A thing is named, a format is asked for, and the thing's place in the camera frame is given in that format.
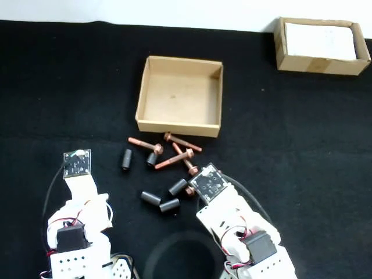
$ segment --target cardboard box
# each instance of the cardboard box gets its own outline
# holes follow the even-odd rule
[[[149,56],[135,114],[139,130],[217,137],[222,83],[221,62]]]
[[[356,60],[314,58],[310,56],[288,55],[285,37],[285,23],[349,27],[353,33]],[[347,74],[357,76],[371,62],[371,57],[359,24],[344,20],[315,20],[279,18],[274,30],[278,70],[307,71],[311,73]]]

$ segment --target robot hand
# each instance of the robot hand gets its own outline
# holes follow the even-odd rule
[[[49,247],[51,269],[42,272],[40,278],[46,278],[47,274],[53,279],[138,278],[133,259],[125,254],[111,255],[109,238],[101,233],[112,227],[113,212],[107,203],[109,195],[97,193],[91,175],[90,149],[65,153],[58,173],[61,170],[71,200],[48,220],[43,238]]]
[[[189,183],[207,204],[197,218],[226,255],[221,278],[297,278],[276,228],[252,210],[227,176],[209,164]]]

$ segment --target cable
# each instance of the cable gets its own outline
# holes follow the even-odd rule
[[[108,203],[106,203],[106,206],[108,207],[108,209],[109,209],[109,211],[110,211],[110,219],[109,219],[109,222],[111,223],[111,222],[112,222],[112,218],[113,218],[113,216],[114,216],[114,213],[112,212],[112,208],[111,208],[111,206],[110,206]]]
[[[45,235],[45,215],[47,213],[47,207],[48,207],[48,202],[49,202],[49,197],[51,195],[51,192],[52,192],[52,188],[53,188],[53,185],[57,179],[57,176],[59,175],[59,173],[63,170],[63,168],[65,167],[67,161],[63,161],[63,163],[60,165],[58,171],[56,172],[56,174],[54,175],[49,187],[48,187],[48,190],[46,192],[46,196],[45,196],[45,200],[44,200],[44,205],[42,207],[42,213],[41,213],[41,240],[42,240],[42,244],[43,244],[43,247],[44,247],[44,250],[46,252],[48,252],[48,241],[47,241],[47,237]]]
[[[221,174],[223,178],[225,178],[228,182],[231,184],[234,184],[236,187],[238,187],[241,191],[245,193],[245,195],[256,205],[256,207],[261,211],[263,217],[268,221],[270,224],[273,223],[270,216],[267,214],[267,212],[263,209],[262,205],[259,203],[259,201],[253,196],[251,192],[249,192],[241,183],[236,181],[235,179],[231,178],[230,176],[227,176],[226,174]]]
[[[230,272],[230,271],[228,270],[227,263],[229,263],[229,262],[224,262],[225,271],[226,271],[229,275],[233,276],[235,279],[238,279],[238,277],[236,277],[234,273],[232,273],[232,272]]]
[[[44,275],[46,275],[46,274],[48,274],[48,273],[51,273],[52,272],[52,270],[46,270],[46,271],[43,271],[43,272],[40,272],[40,274],[39,274],[39,278],[40,279],[50,279],[50,278],[46,278],[46,277],[44,277]]]

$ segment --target screw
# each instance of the screw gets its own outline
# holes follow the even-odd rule
[[[136,144],[136,145],[148,148],[148,149],[152,149],[153,152],[157,155],[160,155],[163,153],[163,147],[160,144],[155,144],[155,145],[149,144],[145,141],[140,141],[139,139],[136,139],[136,138],[128,138],[128,142],[130,142],[131,144]]]
[[[182,159],[185,159],[185,158],[192,158],[194,157],[194,152],[192,151],[192,149],[186,149],[186,152],[184,153],[181,153],[175,157],[172,157],[168,160],[165,160],[164,162],[162,163],[159,163],[159,164],[156,164],[155,165],[155,169],[160,169],[162,167],[165,167],[165,166],[168,166],[170,164],[173,164],[175,162],[178,162],[179,160],[182,160]]]
[[[185,188],[185,192],[188,196],[195,196],[195,189],[190,186]]]
[[[166,141],[169,141],[169,140],[174,141],[174,142],[176,142],[180,145],[186,146],[187,148],[192,148],[195,151],[202,152],[201,147],[198,147],[194,144],[190,144],[189,142],[184,141],[183,139],[177,138],[177,137],[173,136],[170,132],[167,132],[167,133],[164,134],[164,139]]]
[[[172,146],[173,146],[174,150],[176,150],[176,152],[178,154],[182,154],[181,148],[175,142],[172,143]],[[198,167],[193,166],[192,163],[189,160],[187,160],[187,159],[183,159],[183,161],[184,161],[185,165],[188,168],[188,173],[191,176],[194,176],[194,175],[196,175],[196,173],[198,173]]]

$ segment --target black cloth surface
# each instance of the black cloth surface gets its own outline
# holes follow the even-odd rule
[[[183,137],[242,182],[281,233],[298,278],[372,277],[372,67],[359,77],[280,72],[272,34],[234,31],[0,22],[0,177],[3,278],[48,268],[40,240],[45,193],[62,153],[92,149],[92,175],[110,195],[112,251],[127,252],[143,278],[216,278],[223,256],[196,219],[196,200],[160,214],[140,201],[163,197],[182,163],[145,166],[148,151],[127,137],[148,55],[224,63],[218,138]],[[372,50],[372,41],[368,41]],[[163,158],[174,154],[165,144]],[[121,157],[133,149],[131,170]],[[61,176],[50,216],[70,198]]]

